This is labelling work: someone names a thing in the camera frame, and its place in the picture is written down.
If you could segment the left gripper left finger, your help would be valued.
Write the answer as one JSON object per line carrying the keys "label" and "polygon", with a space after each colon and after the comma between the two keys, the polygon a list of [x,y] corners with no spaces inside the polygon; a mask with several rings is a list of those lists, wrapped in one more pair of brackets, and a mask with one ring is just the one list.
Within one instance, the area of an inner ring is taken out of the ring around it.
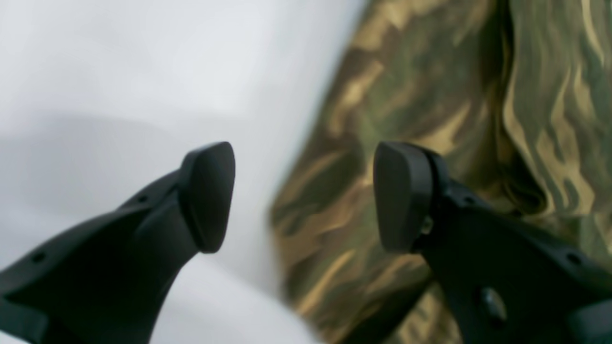
{"label": "left gripper left finger", "polygon": [[30,344],[148,344],[177,275],[227,232],[236,163],[228,142],[118,209],[67,229],[1,272],[0,327]]}

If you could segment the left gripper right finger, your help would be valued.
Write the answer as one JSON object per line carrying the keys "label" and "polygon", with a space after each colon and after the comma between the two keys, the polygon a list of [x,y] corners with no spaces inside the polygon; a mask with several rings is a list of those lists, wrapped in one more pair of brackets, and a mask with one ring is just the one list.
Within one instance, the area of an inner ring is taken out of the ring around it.
{"label": "left gripper right finger", "polygon": [[610,273],[492,210],[437,153],[383,141],[373,185],[383,248],[424,257],[466,344],[611,342]]}

